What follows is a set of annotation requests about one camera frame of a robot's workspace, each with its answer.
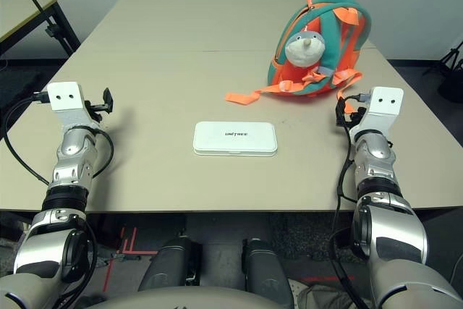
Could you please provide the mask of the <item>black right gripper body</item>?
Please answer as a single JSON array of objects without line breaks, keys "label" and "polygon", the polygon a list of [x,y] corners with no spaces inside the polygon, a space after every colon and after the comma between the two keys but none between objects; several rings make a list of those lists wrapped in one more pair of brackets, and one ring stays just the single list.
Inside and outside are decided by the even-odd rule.
[{"label": "black right gripper body", "polygon": [[346,114],[341,117],[341,120],[344,122],[344,126],[346,128],[353,128],[354,126],[357,126],[362,118],[364,116],[364,107],[359,106],[357,109],[355,109],[352,113]]}]

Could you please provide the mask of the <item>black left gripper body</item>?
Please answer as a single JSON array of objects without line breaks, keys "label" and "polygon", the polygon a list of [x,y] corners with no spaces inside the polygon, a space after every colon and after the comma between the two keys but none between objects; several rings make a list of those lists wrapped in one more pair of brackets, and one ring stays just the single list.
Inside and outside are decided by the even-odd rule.
[{"label": "black left gripper body", "polygon": [[100,113],[106,110],[105,104],[92,105],[90,101],[85,101],[85,108],[90,115],[90,118],[94,121],[101,121],[102,116]]}]

